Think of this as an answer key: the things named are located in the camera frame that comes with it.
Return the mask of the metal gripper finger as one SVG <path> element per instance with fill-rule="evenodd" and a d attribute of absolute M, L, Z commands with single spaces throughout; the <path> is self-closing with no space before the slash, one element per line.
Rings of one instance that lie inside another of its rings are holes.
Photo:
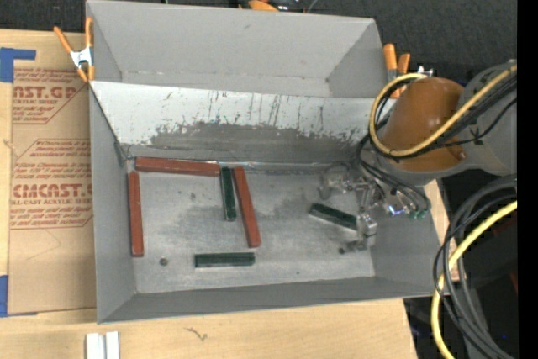
<path fill-rule="evenodd" d="M 356 220 L 356 238 L 346 244 L 348 251 L 365 251 L 375 245 L 377 221 L 369 214 L 360 214 Z"/>
<path fill-rule="evenodd" d="M 321 177 L 319 196 L 328 200 L 335 193 L 348 193 L 355 190 L 350 176 L 345 173 L 325 173 Z"/>

